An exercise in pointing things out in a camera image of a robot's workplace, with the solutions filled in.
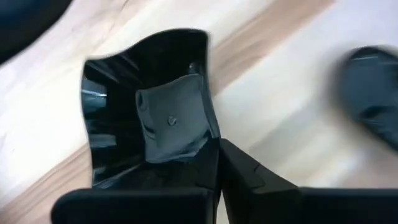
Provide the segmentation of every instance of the black shoe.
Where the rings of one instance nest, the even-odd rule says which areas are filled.
[[[398,58],[363,47],[348,58],[340,75],[338,93],[345,110],[398,149]]]

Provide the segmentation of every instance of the gray rubber piece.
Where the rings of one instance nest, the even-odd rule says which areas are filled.
[[[203,77],[191,74],[136,92],[147,162],[193,157],[207,142],[202,89]]]

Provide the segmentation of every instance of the dark object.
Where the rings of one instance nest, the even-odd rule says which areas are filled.
[[[234,224],[398,222],[398,190],[297,187],[220,139],[207,42],[200,30],[170,30],[86,62],[93,189],[61,197],[54,224],[211,224],[221,188]]]
[[[355,50],[338,83],[346,111],[398,149],[398,58],[377,47]]]
[[[42,35],[72,0],[0,0],[0,64]]]

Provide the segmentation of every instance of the small screw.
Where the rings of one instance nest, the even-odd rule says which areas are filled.
[[[173,116],[169,116],[169,119],[167,120],[167,122],[170,126],[174,126],[175,123],[177,123],[177,119]]]

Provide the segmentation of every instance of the light wood surface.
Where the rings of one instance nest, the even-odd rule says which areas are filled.
[[[224,138],[297,185],[398,187],[398,155],[339,110],[331,87],[350,49],[398,46],[397,8],[395,0],[74,0],[0,67],[0,223],[50,223],[59,196],[90,186],[85,59],[176,27],[211,35]],[[218,223],[227,222],[221,203]]]

